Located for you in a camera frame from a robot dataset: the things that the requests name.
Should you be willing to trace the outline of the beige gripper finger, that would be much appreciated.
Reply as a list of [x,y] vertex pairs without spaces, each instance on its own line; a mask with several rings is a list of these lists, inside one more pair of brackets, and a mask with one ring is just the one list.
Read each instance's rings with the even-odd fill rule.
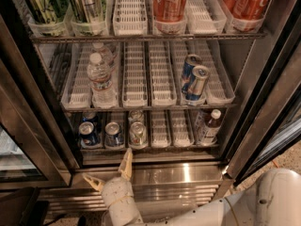
[[93,177],[87,173],[83,174],[83,178],[85,179],[86,182],[90,184],[90,186],[95,189],[96,191],[102,192],[103,187],[105,185],[105,181],[98,179],[96,177]]
[[131,148],[128,148],[119,165],[119,173],[127,181],[132,178],[132,162],[133,151]]

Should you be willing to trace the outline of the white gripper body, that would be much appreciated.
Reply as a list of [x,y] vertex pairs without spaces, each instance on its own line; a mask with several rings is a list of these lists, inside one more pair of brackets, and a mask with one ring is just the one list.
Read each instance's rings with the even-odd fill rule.
[[102,197],[113,226],[142,223],[143,219],[136,206],[132,184],[122,177],[106,182]]

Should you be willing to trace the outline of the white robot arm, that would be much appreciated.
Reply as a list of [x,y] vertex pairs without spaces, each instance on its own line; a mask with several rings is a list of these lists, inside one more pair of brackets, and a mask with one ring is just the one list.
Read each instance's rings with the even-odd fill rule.
[[246,190],[175,218],[145,222],[134,199],[132,161],[128,149],[119,176],[107,182],[83,175],[101,193],[113,226],[301,226],[301,175],[290,169],[270,169]]

